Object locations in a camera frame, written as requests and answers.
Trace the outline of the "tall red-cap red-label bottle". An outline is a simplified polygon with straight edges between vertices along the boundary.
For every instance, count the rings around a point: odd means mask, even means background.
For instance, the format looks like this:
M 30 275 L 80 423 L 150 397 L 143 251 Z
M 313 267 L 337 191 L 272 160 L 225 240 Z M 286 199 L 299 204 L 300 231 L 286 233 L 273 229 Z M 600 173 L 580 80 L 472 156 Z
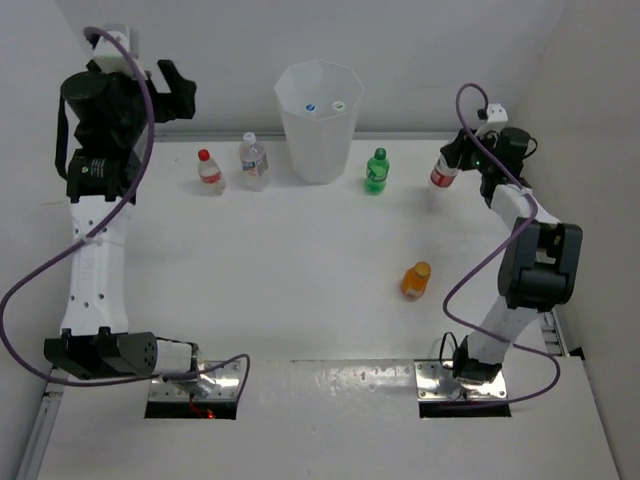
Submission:
M 438 188 L 449 188 L 459 173 L 458 168 L 450 167 L 446 159 L 440 155 L 436 161 L 431 174 L 430 183 Z

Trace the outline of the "white-cap clear labelled bottle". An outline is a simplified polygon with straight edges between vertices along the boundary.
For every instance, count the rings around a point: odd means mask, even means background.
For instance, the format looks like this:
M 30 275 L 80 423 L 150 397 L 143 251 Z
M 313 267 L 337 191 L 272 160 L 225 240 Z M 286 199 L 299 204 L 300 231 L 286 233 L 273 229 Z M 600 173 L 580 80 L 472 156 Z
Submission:
M 267 153 L 253 132 L 244 133 L 239 158 L 246 186 L 253 191 L 264 190 L 270 181 Z

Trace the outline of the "small red-cap red-label bottle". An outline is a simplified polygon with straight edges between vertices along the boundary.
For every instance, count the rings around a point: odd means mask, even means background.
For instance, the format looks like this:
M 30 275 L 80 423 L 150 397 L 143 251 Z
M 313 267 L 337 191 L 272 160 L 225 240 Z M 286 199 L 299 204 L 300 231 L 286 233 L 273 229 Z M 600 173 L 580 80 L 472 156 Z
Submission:
M 222 195 L 226 188 L 226 182 L 217 162 L 207 149 L 198 151 L 198 160 L 198 175 L 200 181 L 212 195 Z

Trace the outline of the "orange juice bottle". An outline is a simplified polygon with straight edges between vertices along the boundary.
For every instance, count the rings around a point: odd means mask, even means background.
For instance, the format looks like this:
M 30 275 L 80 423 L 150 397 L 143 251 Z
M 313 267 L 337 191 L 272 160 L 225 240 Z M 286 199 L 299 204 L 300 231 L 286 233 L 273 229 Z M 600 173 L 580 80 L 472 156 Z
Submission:
M 420 261 L 409 268 L 400 283 L 402 294 L 411 299 L 419 299 L 425 292 L 431 277 L 431 266 L 429 263 Z

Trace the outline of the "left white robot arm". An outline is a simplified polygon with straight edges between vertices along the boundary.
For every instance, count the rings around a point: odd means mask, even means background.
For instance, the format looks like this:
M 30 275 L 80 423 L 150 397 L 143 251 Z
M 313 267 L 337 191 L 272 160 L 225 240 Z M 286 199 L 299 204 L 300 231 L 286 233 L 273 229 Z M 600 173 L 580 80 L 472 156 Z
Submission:
M 60 334 L 45 340 L 44 356 L 81 380 L 190 372 L 195 344 L 132 333 L 125 309 L 125 242 L 136 205 L 125 194 L 153 138 L 140 86 L 131 74 L 90 61 L 60 93 L 56 168 L 81 246 L 72 255 Z

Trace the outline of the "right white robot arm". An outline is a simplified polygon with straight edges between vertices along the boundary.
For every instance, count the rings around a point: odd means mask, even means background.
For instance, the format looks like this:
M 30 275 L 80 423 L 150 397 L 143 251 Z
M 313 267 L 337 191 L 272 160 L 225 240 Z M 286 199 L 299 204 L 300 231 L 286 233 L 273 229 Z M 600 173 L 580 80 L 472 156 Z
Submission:
M 484 135 L 461 130 L 440 150 L 441 165 L 479 172 L 482 199 L 511 231 L 498 251 L 497 299 L 454 349 L 452 375 L 465 383 L 493 381 L 523 330 L 567 303 L 574 291 L 583 231 L 561 222 L 535 199 L 522 170 L 536 148 L 526 131 L 506 127 Z

